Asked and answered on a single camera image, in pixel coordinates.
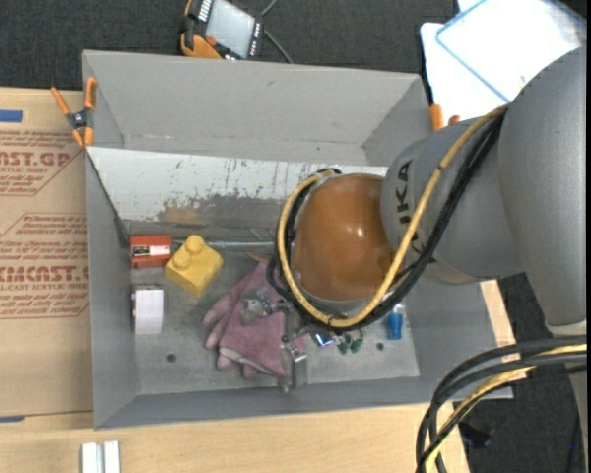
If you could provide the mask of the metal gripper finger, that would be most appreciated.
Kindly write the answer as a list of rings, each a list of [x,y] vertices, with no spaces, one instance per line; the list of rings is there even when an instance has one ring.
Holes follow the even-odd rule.
[[[305,386],[308,383],[307,354],[296,342],[284,344],[281,350],[284,374],[279,378],[278,386],[283,393]]]
[[[257,318],[277,313],[279,303],[270,296],[270,289],[263,287],[242,295],[243,309],[240,313],[242,324],[253,324]]]

